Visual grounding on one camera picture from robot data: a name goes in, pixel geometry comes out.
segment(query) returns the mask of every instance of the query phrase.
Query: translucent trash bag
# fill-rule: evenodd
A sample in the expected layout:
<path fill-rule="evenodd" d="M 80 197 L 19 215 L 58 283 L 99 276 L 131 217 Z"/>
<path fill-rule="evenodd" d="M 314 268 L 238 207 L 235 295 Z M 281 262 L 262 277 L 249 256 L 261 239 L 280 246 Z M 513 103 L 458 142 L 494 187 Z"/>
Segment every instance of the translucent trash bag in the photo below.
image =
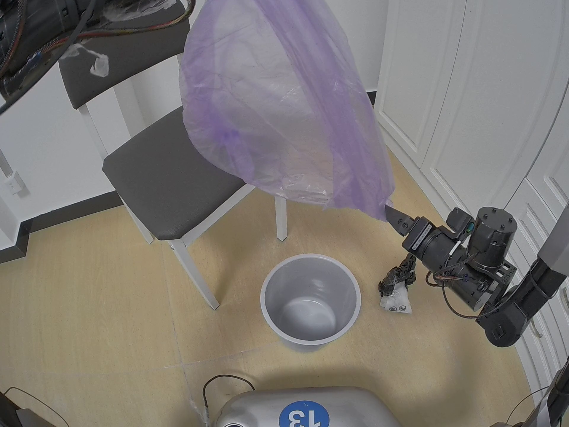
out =
<path fill-rule="evenodd" d="M 324 0 L 206 0 L 180 89 L 189 138 L 215 166 L 271 195 L 385 220 L 387 150 Z"/>

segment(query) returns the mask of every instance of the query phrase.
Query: electrical outlet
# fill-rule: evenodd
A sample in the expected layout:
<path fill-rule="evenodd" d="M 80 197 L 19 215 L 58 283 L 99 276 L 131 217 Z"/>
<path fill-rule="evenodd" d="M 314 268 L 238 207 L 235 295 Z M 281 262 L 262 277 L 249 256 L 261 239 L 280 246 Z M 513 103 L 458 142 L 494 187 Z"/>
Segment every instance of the electrical outlet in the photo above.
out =
<path fill-rule="evenodd" d="M 21 192 L 25 187 L 22 178 L 16 171 L 6 178 L 4 185 L 8 187 L 12 195 Z"/>

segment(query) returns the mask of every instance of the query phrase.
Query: white wall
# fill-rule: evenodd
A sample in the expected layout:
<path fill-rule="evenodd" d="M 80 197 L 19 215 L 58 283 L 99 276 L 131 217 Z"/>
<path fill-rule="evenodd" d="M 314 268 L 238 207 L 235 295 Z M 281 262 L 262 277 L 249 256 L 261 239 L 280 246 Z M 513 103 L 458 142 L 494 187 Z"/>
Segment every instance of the white wall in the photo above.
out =
<path fill-rule="evenodd" d="M 191 22 L 203 1 L 198 0 Z M 348 36 L 364 87 L 375 90 L 388 0 L 326 1 Z M 132 88 L 147 125 L 181 106 L 177 60 L 135 76 Z M 0 173 L 0 249 L 15 241 L 19 222 L 113 189 L 81 115 L 69 103 L 59 68 L 0 117 L 0 150 L 26 185 L 11 195 Z"/>

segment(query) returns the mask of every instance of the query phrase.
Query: gray chair seat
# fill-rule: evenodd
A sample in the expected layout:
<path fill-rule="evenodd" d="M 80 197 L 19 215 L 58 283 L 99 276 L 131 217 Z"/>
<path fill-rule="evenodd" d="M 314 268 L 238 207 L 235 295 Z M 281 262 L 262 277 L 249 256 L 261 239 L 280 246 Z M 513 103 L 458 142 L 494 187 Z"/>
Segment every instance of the gray chair seat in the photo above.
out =
<path fill-rule="evenodd" d="M 200 155 L 181 107 L 107 156 L 103 172 L 159 240 L 181 238 L 245 185 Z"/>

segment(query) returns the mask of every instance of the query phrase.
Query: bucket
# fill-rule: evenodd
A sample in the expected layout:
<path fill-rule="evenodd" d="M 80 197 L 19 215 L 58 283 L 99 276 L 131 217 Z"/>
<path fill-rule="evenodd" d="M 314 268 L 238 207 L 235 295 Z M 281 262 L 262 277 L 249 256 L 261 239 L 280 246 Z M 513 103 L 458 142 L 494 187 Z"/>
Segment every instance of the bucket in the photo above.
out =
<path fill-rule="evenodd" d="M 296 351 L 316 351 L 356 322 L 361 292 L 352 272 L 321 254 L 281 262 L 260 291 L 260 308 L 282 342 Z"/>

